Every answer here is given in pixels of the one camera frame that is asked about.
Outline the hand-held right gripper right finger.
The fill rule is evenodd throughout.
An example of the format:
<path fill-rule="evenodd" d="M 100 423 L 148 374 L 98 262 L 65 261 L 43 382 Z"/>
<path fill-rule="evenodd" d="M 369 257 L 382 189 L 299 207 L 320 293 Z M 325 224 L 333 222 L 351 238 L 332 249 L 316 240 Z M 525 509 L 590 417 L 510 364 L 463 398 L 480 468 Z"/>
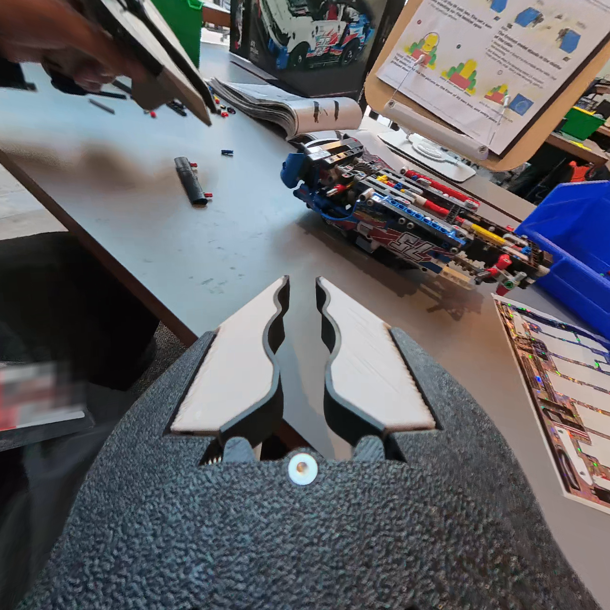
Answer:
<path fill-rule="evenodd" d="M 436 429 L 436 419 L 390 325 L 320 276 L 315 281 L 324 369 L 324 417 L 353 448 L 366 436 Z"/>

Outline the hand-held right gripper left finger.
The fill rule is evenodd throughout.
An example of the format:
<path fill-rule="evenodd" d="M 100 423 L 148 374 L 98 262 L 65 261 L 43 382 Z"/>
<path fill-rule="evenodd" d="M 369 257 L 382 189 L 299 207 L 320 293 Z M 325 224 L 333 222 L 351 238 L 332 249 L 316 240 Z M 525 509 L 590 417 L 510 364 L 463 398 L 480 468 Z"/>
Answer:
<path fill-rule="evenodd" d="M 170 419 L 173 436 L 262 445 L 283 419 L 277 351 L 285 339 L 290 279 L 281 276 L 222 322 Z"/>

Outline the pile of small toy bricks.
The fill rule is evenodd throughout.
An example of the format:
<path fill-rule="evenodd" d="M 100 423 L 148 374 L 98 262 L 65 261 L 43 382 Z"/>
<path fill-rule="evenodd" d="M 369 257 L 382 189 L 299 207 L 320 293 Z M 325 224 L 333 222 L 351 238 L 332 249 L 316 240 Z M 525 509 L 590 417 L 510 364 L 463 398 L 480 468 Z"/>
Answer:
<path fill-rule="evenodd" d="M 220 114 L 221 117 L 226 118 L 230 115 L 235 114 L 235 109 L 231 106 L 227 106 L 227 105 L 223 104 L 221 102 L 220 98 L 213 91 L 212 91 L 212 99 L 215 103 L 215 109 L 216 109 L 217 113 Z M 188 116 L 187 107 L 185 106 L 185 104 L 181 103 L 177 99 L 166 102 L 165 106 L 167 108 L 169 108 L 171 111 L 180 115 L 181 117 Z"/>

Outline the instruction booklet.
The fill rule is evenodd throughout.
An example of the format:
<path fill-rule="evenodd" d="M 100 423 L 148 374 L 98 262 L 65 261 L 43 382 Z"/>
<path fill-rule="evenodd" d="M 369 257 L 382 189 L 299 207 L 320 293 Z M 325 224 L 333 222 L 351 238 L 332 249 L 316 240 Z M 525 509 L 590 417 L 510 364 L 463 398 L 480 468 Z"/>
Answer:
<path fill-rule="evenodd" d="M 286 140 L 315 132 L 352 131 L 359 128 L 363 112 L 344 96 L 304 98 L 270 84 L 208 81 L 215 94 L 251 118 L 268 121 L 286 133 Z"/>

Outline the long black toy connector assembly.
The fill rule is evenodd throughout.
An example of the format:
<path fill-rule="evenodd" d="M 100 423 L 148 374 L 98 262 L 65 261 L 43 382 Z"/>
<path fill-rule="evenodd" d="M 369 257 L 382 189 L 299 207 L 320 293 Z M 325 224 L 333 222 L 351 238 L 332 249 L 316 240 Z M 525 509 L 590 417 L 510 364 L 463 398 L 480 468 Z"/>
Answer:
<path fill-rule="evenodd" d="M 204 197 L 204 190 L 198 179 L 198 169 L 190 167 L 191 161 L 184 156 L 174 158 L 175 169 L 186 193 L 186 196 L 193 206 L 206 207 L 209 200 Z"/>

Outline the partly built toy car model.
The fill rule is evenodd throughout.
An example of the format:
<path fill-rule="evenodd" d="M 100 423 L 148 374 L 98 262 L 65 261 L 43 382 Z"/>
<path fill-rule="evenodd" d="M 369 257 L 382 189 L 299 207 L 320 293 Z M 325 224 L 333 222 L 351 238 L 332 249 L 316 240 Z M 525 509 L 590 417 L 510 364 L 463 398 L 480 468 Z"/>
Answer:
<path fill-rule="evenodd" d="M 553 255 L 480 203 L 428 176 L 396 172 L 346 135 L 300 143 L 280 172 L 284 185 L 325 224 L 370 255 L 503 296 L 548 275 Z"/>

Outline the wood-edged office desk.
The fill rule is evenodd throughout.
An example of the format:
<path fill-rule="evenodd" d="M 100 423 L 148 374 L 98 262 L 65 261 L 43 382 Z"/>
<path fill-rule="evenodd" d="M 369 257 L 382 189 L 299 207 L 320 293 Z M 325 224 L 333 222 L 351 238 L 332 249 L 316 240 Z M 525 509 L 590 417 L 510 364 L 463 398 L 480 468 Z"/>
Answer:
<path fill-rule="evenodd" d="M 553 132 L 546 138 L 545 143 L 594 167 L 609 163 L 609 150 L 600 147 L 598 142 L 591 139 L 580 141 L 562 132 Z"/>

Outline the person's left hand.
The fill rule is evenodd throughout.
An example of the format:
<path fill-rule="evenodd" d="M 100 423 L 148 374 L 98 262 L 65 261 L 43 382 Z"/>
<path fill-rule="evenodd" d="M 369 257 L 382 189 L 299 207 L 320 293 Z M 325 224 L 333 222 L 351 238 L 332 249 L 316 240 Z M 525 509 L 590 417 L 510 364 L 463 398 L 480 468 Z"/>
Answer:
<path fill-rule="evenodd" d="M 35 63 L 87 92 L 119 76 L 148 79 L 145 67 L 71 1 L 1 1 L 1 57 Z"/>

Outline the green plastic bin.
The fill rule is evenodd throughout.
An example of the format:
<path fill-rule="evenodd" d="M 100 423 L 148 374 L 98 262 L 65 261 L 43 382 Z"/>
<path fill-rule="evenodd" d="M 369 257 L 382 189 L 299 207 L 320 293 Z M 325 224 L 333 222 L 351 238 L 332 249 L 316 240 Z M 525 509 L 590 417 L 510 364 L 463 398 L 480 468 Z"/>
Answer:
<path fill-rule="evenodd" d="M 559 132 L 577 140 L 586 140 L 603 126 L 606 118 L 599 113 L 573 106 L 559 124 Z"/>
<path fill-rule="evenodd" d="M 195 67 L 200 65 L 202 1 L 153 1 Z"/>

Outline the black toy car set box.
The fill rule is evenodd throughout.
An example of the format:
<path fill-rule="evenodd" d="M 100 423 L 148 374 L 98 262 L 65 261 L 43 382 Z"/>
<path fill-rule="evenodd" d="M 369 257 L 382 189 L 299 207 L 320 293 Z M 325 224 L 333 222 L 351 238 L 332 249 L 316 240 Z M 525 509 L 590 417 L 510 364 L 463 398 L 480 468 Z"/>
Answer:
<path fill-rule="evenodd" d="M 306 98 L 362 104 L 365 79 L 405 1 L 231 1 L 230 51 Z"/>

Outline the person's lap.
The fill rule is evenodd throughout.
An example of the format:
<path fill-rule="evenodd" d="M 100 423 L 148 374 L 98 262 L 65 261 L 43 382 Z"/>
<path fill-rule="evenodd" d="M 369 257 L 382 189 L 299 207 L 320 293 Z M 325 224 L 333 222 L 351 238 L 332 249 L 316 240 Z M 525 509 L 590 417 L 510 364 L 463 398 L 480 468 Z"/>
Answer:
<path fill-rule="evenodd" d="M 158 319 L 70 233 L 1 241 L 1 368 L 63 366 L 95 425 L 1 449 L 1 609 L 32 587 L 156 354 Z"/>

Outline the shiny sticker sheet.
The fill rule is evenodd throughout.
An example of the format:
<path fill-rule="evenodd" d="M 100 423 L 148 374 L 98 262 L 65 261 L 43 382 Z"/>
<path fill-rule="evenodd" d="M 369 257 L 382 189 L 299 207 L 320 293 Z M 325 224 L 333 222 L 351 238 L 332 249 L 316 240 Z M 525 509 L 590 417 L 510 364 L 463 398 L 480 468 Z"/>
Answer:
<path fill-rule="evenodd" d="M 609 342 L 492 298 L 564 496 L 609 514 Z"/>

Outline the blue plastic bin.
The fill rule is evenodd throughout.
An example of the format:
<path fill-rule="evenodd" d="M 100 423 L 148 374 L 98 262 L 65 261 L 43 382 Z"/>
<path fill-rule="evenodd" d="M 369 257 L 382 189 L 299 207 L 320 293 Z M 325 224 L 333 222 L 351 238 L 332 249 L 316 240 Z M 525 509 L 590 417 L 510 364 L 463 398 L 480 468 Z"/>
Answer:
<path fill-rule="evenodd" d="M 516 228 L 553 256 L 537 283 L 609 338 L 609 181 L 560 184 Z"/>

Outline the printed instruction sheet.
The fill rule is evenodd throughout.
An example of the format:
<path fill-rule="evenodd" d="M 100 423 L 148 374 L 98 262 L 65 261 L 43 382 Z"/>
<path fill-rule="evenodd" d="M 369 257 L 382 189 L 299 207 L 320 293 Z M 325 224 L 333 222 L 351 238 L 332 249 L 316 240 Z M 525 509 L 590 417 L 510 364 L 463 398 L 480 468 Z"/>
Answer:
<path fill-rule="evenodd" d="M 422 1 L 377 78 L 502 156 L 609 41 L 609 1 Z"/>

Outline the orange object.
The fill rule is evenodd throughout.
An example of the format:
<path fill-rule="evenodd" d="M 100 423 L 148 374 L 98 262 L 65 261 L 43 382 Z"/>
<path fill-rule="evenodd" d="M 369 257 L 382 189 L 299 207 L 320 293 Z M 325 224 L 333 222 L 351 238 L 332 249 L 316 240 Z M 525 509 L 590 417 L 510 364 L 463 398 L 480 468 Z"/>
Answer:
<path fill-rule="evenodd" d="M 607 165 L 579 165 L 576 161 L 571 161 L 568 166 L 570 168 L 568 181 L 571 183 L 609 180 L 609 169 Z"/>

